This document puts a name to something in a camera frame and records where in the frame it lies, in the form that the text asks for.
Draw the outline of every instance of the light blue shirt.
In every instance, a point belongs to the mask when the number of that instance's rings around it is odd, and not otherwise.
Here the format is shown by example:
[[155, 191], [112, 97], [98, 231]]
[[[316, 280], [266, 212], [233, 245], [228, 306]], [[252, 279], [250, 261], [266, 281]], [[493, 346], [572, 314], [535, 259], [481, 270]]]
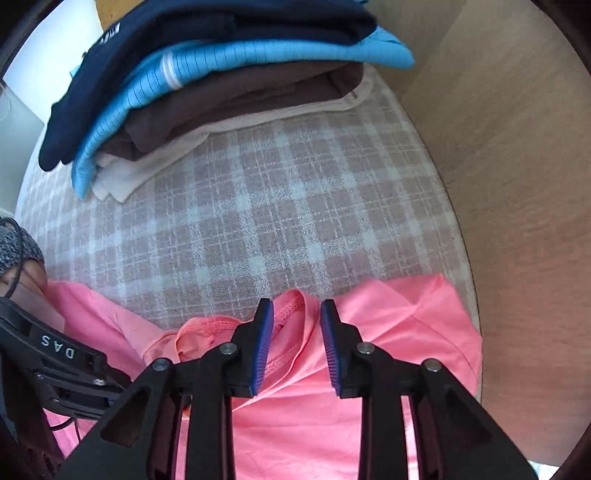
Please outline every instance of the light blue shirt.
[[205, 45], [189, 41], [164, 48], [138, 65], [93, 124], [72, 165], [76, 194], [85, 197], [96, 174], [93, 155], [124, 124], [131, 109], [146, 106], [211, 72], [300, 60], [365, 61], [400, 69], [414, 64], [408, 47], [381, 27], [352, 46], [308, 40], [249, 40]]

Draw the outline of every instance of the metal screw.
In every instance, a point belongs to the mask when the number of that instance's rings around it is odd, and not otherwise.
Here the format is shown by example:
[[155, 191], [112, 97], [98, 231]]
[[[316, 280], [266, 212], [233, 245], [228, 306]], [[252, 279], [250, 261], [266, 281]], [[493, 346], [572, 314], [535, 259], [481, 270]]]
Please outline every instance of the metal screw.
[[152, 369], [157, 372], [163, 372], [168, 367], [170, 367], [170, 360], [168, 358], [157, 358], [152, 364]]
[[427, 358], [425, 360], [425, 368], [430, 372], [437, 373], [441, 370], [442, 364], [436, 358]]
[[357, 351], [364, 355], [370, 355], [374, 352], [375, 345], [369, 342], [361, 342], [357, 344]]
[[232, 355], [234, 353], [236, 353], [236, 351], [238, 350], [238, 347], [236, 346], [235, 343], [232, 342], [226, 342], [220, 345], [220, 351], [222, 353], [222, 355]]

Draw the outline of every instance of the wooden panel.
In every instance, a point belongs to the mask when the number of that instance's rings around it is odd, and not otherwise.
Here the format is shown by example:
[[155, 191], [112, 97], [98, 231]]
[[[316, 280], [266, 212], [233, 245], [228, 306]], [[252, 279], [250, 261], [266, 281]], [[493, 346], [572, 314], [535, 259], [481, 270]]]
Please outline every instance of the wooden panel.
[[465, 4], [466, 0], [372, 0], [368, 3], [368, 9], [376, 15], [379, 24], [405, 42], [417, 61], [406, 71], [377, 66], [397, 95], [403, 95], [415, 81]]
[[141, 2], [142, 0], [96, 0], [96, 9], [99, 12], [100, 24], [103, 29], [109, 28], [111, 24]]
[[468, 0], [401, 102], [465, 237], [483, 405], [559, 465], [591, 419], [591, 77], [528, 0]]

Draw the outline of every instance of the navy blue shirt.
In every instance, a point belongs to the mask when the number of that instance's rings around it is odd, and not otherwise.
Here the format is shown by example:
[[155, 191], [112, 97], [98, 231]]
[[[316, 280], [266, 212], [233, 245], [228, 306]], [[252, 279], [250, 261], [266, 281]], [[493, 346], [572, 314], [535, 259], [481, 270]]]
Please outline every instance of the navy blue shirt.
[[353, 45], [376, 29], [354, 0], [145, 0], [85, 55], [64, 97], [51, 108], [39, 165], [71, 162], [93, 122], [135, 66], [186, 40], [314, 40]]

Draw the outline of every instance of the gray knit fabric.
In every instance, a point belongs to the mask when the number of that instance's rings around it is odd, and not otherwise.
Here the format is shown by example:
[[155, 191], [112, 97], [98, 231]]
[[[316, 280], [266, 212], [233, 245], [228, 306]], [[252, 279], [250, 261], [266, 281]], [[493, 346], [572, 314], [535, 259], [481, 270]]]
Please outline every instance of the gray knit fabric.
[[[0, 276], [4, 275], [15, 265], [18, 265], [19, 248], [18, 235], [12, 226], [0, 221]], [[23, 259], [43, 262], [43, 253], [32, 239], [31, 235], [21, 227], [22, 244], [24, 247]]]

